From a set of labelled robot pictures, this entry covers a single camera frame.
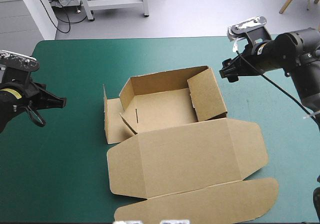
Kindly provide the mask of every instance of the floor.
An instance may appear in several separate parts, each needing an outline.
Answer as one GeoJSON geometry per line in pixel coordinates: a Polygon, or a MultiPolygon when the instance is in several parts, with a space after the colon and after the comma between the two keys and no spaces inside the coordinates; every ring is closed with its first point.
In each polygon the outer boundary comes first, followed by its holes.
{"type": "MultiPolygon", "coordinates": [[[[285,0],[149,0],[150,16],[143,8],[95,11],[95,21],[73,24],[68,34],[57,33],[56,39],[119,39],[225,36],[227,26],[253,16],[265,16],[271,34],[317,28],[320,5],[307,10],[307,0],[293,0],[284,14],[279,9],[285,0]]],[[[71,21],[84,17],[85,12],[68,9],[71,21]]],[[[66,19],[61,10],[57,15],[66,19]]],[[[63,30],[68,25],[60,23],[63,30]]]]}

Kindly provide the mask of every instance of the black wire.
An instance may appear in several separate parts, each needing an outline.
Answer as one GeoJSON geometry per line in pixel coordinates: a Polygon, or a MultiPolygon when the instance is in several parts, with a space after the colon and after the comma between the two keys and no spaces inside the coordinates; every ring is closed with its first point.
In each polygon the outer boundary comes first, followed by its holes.
{"type": "MultiPolygon", "coordinates": [[[[51,3],[51,2],[58,2],[59,0],[49,0],[49,1],[50,1],[50,3],[51,3]]],[[[57,18],[59,21],[63,22],[63,23],[77,24],[77,23],[82,23],[82,22],[87,18],[87,16],[85,16],[82,20],[79,20],[79,21],[65,21],[65,20],[60,19],[60,18],[57,17],[57,16],[56,16],[56,18],[57,18]]]]}
{"type": "MultiPolygon", "coordinates": [[[[256,73],[258,73],[260,76],[262,76],[265,80],[267,80],[269,83],[271,83],[272,85],[274,85],[278,90],[280,90],[282,93],[284,93],[287,97],[289,97],[292,101],[294,101],[305,113],[307,113],[308,115],[310,115],[310,112],[297,100],[295,99],[292,95],[290,95],[287,91],[285,91],[284,89],[282,89],[279,85],[277,85],[275,82],[273,82],[271,79],[269,79],[268,77],[266,77],[263,73],[261,73],[259,70],[257,70],[253,65],[251,65],[250,62],[248,62],[237,50],[236,53],[238,54],[238,56],[246,63],[248,64],[256,73]]],[[[317,121],[317,119],[314,116],[311,116],[312,120],[314,120],[314,122],[320,127],[319,122],[317,121]]]]}
{"type": "Polygon", "coordinates": [[[79,21],[65,21],[65,20],[61,20],[59,17],[56,17],[59,21],[63,22],[63,23],[70,23],[70,24],[77,24],[77,23],[82,23],[86,18],[87,16],[85,16],[82,20],[79,20],[79,21]]]}
{"type": "Polygon", "coordinates": [[[68,31],[60,30],[60,29],[56,26],[56,24],[55,24],[55,23],[53,22],[53,20],[51,19],[51,16],[49,15],[49,13],[48,13],[48,11],[47,11],[47,9],[46,9],[45,4],[43,3],[43,1],[42,1],[42,0],[39,0],[39,1],[41,2],[42,6],[43,6],[43,8],[44,8],[44,10],[45,10],[45,12],[46,12],[46,14],[47,14],[47,16],[49,17],[51,23],[53,24],[53,26],[54,26],[59,32],[61,32],[61,33],[64,33],[64,34],[69,33],[69,32],[71,31],[71,24],[70,24],[69,15],[68,15],[67,11],[65,10],[65,8],[62,7],[62,9],[63,9],[63,11],[64,11],[64,13],[65,13],[65,15],[66,15],[66,18],[68,19],[68,23],[69,23],[69,29],[68,29],[68,31]]]}

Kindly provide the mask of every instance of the cardboard box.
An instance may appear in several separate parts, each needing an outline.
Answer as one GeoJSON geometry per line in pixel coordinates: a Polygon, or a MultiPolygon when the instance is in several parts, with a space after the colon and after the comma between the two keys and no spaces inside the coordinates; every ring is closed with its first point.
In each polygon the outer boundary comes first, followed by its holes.
{"type": "Polygon", "coordinates": [[[112,193],[147,200],[114,218],[156,224],[232,224],[265,214],[278,196],[273,178],[243,181],[268,163],[259,126],[220,118],[137,134],[107,153],[112,193]]]}
{"type": "Polygon", "coordinates": [[[227,116],[215,75],[208,66],[131,77],[117,99],[104,95],[108,144],[137,133],[227,116]]]}
{"type": "Polygon", "coordinates": [[[104,96],[110,189],[147,199],[117,209],[116,221],[232,224],[265,214],[273,178],[245,178],[268,163],[256,123],[229,119],[211,68],[131,77],[120,98],[104,96]]]}

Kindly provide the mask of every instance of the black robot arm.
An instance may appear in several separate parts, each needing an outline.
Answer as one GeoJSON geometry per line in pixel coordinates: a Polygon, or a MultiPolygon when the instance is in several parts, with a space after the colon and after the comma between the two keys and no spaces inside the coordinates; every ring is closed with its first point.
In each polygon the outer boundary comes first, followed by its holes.
{"type": "Polygon", "coordinates": [[[23,112],[37,126],[44,127],[46,121],[37,110],[66,106],[66,98],[46,91],[45,84],[33,82],[31,73],[38,69],[39,63],[33,57],[0,51],[0,133],[23,112]]]}
{"type": "MultiPolygon", "coordinates": [[[[233,83],[239,76],[263,76],[280,91],[294,100],[305,112],[304,107],[317,113],[311,118],[320,128],[320,32],[308,28],[280,34],[272,40],[263,16],[248,19],[228,28],[227,36],[235,41],[233,51],[238,56],[222,62],[220,75],[233,83]],[[246,39],[248,44],[239,53],[237,41],[246,39]],[[291,77],[301,103],[268,79],[263,73],[283,69],[291,77]]],[[[314,207],[320,220],[320,187],[313,193],[314,207]]]]}

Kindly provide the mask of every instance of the green table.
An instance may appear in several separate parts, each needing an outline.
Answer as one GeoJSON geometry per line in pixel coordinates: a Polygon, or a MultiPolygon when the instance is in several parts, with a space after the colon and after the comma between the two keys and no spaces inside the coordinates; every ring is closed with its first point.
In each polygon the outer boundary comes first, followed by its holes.
{"type": "MultiPolygon", "coordinates": [[[[116,98],[130,76],[201,65],[213,68],[228,116],[261,126],[269,164],[250,178],[275,177],[280,190],[256,222],[317,221],[319,131],[261,77],[220,78],[221,62],[235,56],[226,37],[43,41],[33,56],[34,80],[67,106],[41,111],[44,128],[22,114],[0,135],[0,222],[112,222],[116,208],[138,199],[109,189],[103,84],[116,98]]],[[[297,96],[281,70],[268,76],[297,96]]]]}

